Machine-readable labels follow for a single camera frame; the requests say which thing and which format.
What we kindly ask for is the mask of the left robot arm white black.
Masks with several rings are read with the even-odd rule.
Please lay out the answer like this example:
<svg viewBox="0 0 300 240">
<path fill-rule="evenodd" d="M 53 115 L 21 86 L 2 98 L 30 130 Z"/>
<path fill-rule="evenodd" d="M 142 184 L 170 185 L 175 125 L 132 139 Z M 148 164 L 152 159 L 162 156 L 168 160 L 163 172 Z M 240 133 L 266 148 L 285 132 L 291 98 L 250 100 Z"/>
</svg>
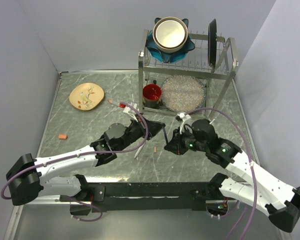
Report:
<svg viewBox="0 0 300 240">
<path fill-rule="evenodd" d="M 165 126 L 163 122 L 151 120 L 131 120 L 129 126 L 113 123 L 98 140 L 75 151 L 37 158 L 24 154 L 6 174 L 9 199 L 14 206 L 49 195 L 67 195 L 83 201 L 90 193 L 86 179 L 62 177 L 63 173 L 108 164 L 118 153 L 129 152 L 131 144 L 140 138 L 150 140 Z"/>
</svg>

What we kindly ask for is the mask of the grey marker orange tip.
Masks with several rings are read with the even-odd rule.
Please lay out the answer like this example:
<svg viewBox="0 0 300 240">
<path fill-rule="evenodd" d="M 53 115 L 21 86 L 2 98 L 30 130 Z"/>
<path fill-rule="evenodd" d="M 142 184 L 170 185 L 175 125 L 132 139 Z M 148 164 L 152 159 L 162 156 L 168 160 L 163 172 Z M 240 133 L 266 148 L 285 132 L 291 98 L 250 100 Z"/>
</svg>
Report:
<svg viewBox="0 0 300 240">
<path fill-rule="evenodd" d="M 114 105 L 114 106 L 119 106 L 119 105 L 120 105 L 119 102 L 116 102 L 116 101 L 114 101 L 114 100 L 112 100 L 112 99 L 109 99 L 108 102 L 109 102 L 110 104 Z"/>
</svg>

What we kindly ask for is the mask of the large orange marker cap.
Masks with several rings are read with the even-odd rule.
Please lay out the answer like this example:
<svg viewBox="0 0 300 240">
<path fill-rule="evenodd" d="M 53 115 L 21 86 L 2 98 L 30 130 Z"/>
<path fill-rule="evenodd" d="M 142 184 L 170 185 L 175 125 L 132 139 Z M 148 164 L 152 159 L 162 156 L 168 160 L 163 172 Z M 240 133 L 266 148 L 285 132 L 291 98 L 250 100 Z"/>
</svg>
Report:
<svg viewBox="0 0 300 240">
<path fill-rule="evenodd" d="M 66 140 L 68 138 L 68 136 L 66 134 L 59 134 L 58 138 L 61 140 Z"/>
</svg>

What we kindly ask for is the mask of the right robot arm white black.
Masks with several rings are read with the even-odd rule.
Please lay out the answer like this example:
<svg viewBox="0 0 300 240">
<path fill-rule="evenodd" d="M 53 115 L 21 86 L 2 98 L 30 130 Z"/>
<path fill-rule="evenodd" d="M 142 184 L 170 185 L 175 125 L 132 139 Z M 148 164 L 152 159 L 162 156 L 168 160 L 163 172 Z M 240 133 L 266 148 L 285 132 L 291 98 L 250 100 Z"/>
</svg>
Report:
<svg viewBox="0 0 300 240">
<path fill-rule="evenodd" d="M 207 119 L 191 126 L 182 124 L 164 149 L 179 156 L 187 151 L 204 152 L 211 162 L 246 181 L 242 184 L 217 173 L 209 182 L 212 198 L 236 199 L 264 213 L 280 230 L 293 231 L 300 218 L 300 186 L 293 187 L 250 161 L 239 146 L 219 137 Z"/>
</svg>

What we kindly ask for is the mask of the dark blue pen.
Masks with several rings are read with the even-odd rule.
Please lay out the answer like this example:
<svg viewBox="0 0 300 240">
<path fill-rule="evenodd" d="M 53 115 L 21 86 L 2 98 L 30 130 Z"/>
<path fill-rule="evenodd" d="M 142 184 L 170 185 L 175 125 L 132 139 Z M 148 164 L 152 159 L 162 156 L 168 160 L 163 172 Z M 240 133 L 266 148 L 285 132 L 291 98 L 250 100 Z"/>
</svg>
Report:
<svg viewBox="0 0 300 240">
<path fill-rule="evenodd" d="M 169 141 L 168 141 L 168 136 L 167 136 L 166 128 L 163 127 L 163 128 L 162 128 L 162 131 L 163 131 L 165 143 L 166 143 L 166 145 L 167 145 L 167 144 L 169 143 Z"/>
</svg>

